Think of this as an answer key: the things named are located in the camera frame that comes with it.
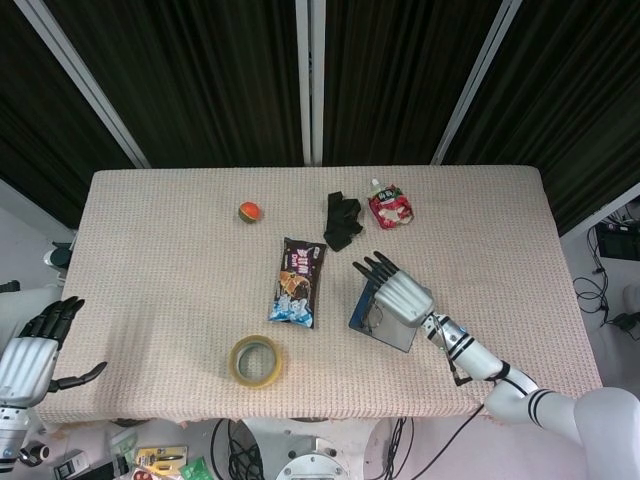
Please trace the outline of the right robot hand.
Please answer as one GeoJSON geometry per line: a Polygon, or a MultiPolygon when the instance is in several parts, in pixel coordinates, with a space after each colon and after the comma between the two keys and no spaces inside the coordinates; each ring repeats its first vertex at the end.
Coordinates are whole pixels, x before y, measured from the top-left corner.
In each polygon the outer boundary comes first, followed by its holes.
{"type": "Polygon", "coordinates": [[[401,324],[420,327],[435,312],[431,293],[380,251],[373,255],[364,257],[365,264],[354,261],[352,266],[373,285],[378,304],[401,324]]]}

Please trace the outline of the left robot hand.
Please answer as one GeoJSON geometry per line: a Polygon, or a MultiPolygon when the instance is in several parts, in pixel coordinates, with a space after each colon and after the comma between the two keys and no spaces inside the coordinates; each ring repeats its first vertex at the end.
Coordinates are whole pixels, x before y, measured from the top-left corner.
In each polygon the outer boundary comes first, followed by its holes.
{"type": "Polygon", "coordinates": [[[29,320],[1,356],[1,406],[28,409],[49,393],[85,385],[107,367],[105,361],[80,376],[53,377],[59,354],[76,314],[85,301],[77,296],[58,300],[29,320]]]}

